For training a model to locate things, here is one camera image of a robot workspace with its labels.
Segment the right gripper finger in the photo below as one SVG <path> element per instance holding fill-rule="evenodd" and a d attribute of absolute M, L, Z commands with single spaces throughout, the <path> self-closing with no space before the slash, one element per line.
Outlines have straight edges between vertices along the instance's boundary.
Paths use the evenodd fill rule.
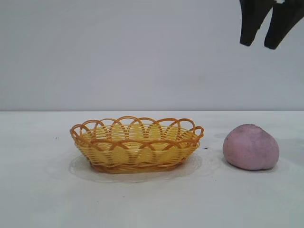
<path fill-rule="evenodd" d="M 285 0 L 275 3 L 264 46 L 276 49 L 288 32 L 299 22 L 299 1 Z"/>
<path fill-rule="evenodd" d="M 272 0 L 240 0 L 241 33 L 240 43 L 250 46 L 265 17 L 273 7 Z"/>

